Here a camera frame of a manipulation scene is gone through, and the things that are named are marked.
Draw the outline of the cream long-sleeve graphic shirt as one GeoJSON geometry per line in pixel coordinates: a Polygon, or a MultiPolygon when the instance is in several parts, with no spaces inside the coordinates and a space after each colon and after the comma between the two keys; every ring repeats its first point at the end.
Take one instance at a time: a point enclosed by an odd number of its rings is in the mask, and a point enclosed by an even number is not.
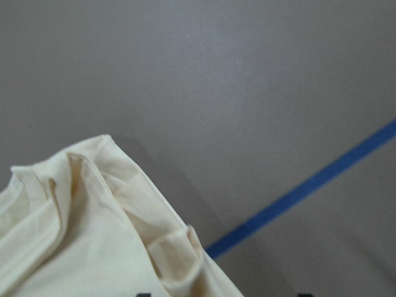
{"type": "Polygon", "coordinates": [[[13,166],[1,192],[2,296],[239,296],[109,135],[13,166]]]}

